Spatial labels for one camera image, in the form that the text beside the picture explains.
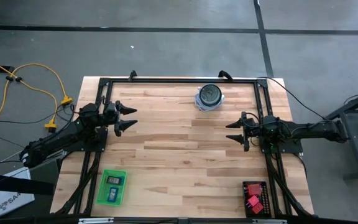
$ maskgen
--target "red object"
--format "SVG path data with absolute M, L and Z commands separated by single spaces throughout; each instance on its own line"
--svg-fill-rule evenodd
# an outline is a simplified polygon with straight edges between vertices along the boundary
M 255 213 L 255 214 L 258 214 L 262 209 L 264 209 L 264 206 L 258 202 L 258 204 L 256 204 L 253 208 L 252 208 L 252 211 Z
M 247 190 L 248 190 L 248 196 L 260 195 L 262 193 L 260 184 L 249 184 L 247 185 Z
M 251 198 L 248 198 L 248 203 L 253 207 L 259 203 L 259 199 L 254 195 Z

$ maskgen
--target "green container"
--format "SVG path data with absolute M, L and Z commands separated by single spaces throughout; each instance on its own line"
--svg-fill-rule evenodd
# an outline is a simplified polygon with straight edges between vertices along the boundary
M 109 176 L 120 177 L 121 183 L 119 185 L 107 183 L 107 179 Z M 96 203 L 100 205 L 120 206 L 120 204 L 122 203 L 122 198 L 124 197 L 126 180 L 127 180 L 127 172 L 124 170 L 103 170 L 103 175 L 100 182 L 99 193 Z M 111 187 L 118 188 L 118 193 L 115 202 L 108 201 Z

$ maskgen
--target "wooden table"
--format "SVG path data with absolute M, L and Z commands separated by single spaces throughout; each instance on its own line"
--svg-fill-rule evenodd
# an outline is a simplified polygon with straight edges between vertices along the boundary
M 84 77 L 77 109 L 94 103 L 99 78 Z M 121 100 L 125 106 L 137 109 L 122 118 L 139 122 L 120 138 L 114 135 L 113 126 L 109 127 L 95 201 L 104 169 L 126 170 L 126 191 L 120 207 L 94 203 L 92 216 L 245 217 L 241 184 L 245 180 L 269 182 L 265 157 L 259 147 L 244 152 L 240 144 L 226 138 L 227 134 L 241 134 L 241 130 L 226 129 L 225 125 L 237 121 L 241 111 L 257 113 L 254 88 L 248 84 L 218 84 L 225 102 L 215 111 L 200 112 L 194 104 L 198 86 L 202 84 L 114 84 L 113 101 Z M 290 121 L 285 90 L 272 81 L 268 88 L 274 115 Z M 63 161 L 51 212 L 62 207 L 77 187 L 83 156 L 83 152 L 74 152 Z M 283 154 L 283 164 L 289 189 L 313 213 L 301 162 L 292 154 Z M 277 189 L 284 212 L 282 193 Z

